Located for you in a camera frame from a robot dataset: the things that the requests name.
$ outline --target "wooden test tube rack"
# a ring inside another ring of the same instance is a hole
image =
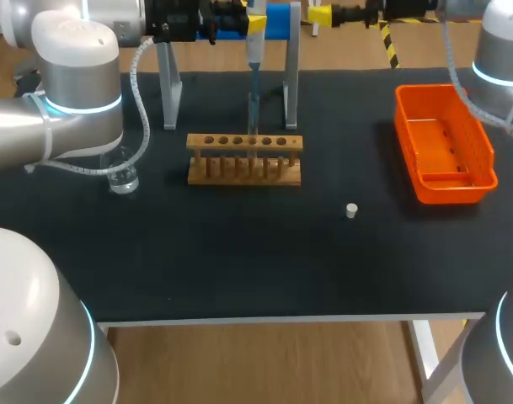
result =
[[[188,134],[187,148],[195,152],[190,159],[189,185],[301,185],[301,136]],[[204,157],[202,151],[220,156]],[[249,152],[279,156],[248,158]]]

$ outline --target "orange plastic tray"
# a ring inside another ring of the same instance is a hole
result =
[[[451,84],[397,88],[395,125],[417,198],[475,204],[496,189],[494,149]]]

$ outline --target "floor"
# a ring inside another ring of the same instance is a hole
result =
[[[352,4],[342,0],[343,4]],[[394,24],[402,68],[446,64],[437,24]],[[459,66],[474,58],[478,24],[452,26]],[[264,69],[280,70],[284,43],[266,46]],[[127,70],[133,50],[122,50]],[[244,43],[176,44],[183,71],[246,70]],[[0,97],[14,91],[11,71],[28,55],[0,37]],[[383,69],[389,61],[379,29],[352,24],[302,33],[302,69]],[[148,52],[143,71],[157,70]],[[442,356],[462,322],[431,323]],[[413,404],[419,380],[406,328],[399,322],[221,327],[144,327],[110,331],[120,365],[120,404],[200,402]],[[448,404],[461,403],[457,391]]]

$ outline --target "black table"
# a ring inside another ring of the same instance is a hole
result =
[[[283,189],[186,185],[186,134],[244,133],[249,77],[182,78],[166,132],[158,77],[140,75],[153,133],[133,195],[48,167],[0,174],[0,226],[44,248],[98,321],[479,313],[513,283],[513,139],[489,130],[500,186],[475,206],[417,202],[398,148],[394,89],[445,70],[301,73],[302,186]],[[260,133],[287,134],[280,74],[262,86]]]

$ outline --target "cable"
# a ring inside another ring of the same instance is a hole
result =
[[[458,96],[466,104],[469,112],[478,120],[483,121],[486,124],[498,126],[506,129],[511,135],[513,135],[513,124],[507,123],[505,120],[492,115],[483,109],[475,105],[464,91],[460,80],[458,80],[457,69],[455,66],[455,60],[452,55],[451,41],[449,40],[449,25],[447,22],[443,25],[443,39],[445,41],[445,47],[447,52],[447,65],[449,67],[449,75],[451,76],[451,82],[457,90]]]
[[[144,154],[144,152],[147,149],[147,145],[149,144],[149,140],[151,138],[151,129],[149,126],[149,119],[147,118],[146,108],[144,107],[144,103],[142,101],[142,96],[140,95],[140,90],[138,88],[138,81],[136,74],[138,72],[138,63],[140,62],[140,58],[142,57],[144,51],[149,48],[150,46],[154,45],[153,38],[149,38],[142,42],[138,49],[136,50],[136,53],[134,57],[132,58],[131,62],[131,70],[130,70],[130,78],[131,78],[131,89],[132,94],[136,101],[136,107],[138,108],[138,112],[140,113],[140,118],[142,119],[142,126],[143,126],[143,137],[142,137],[142,143],[140,145],[140,148],[135,153],[133,157],[131,157],[126,162],[120,164],[116,167],[110,167],[105,169],[91,169],[91,168],[84,168],[84,167],[78,167],[73,166],[72,164],[67,164],[64,162],[55,162],[52,160],[46,161],[46,162],[39,162],[38,164],[42,166],[47,167],[55,167],[60,168],[61,170],[70,171],[72,173],[77,174],[83,174],[83,175],[93,175],[93,176],[99,176],[99,175],[108,175],[112,173],[117,173],[119,171],[123,171],[127,169],[128,167],[132,166],[134,163],[138,161],[140,157]]]

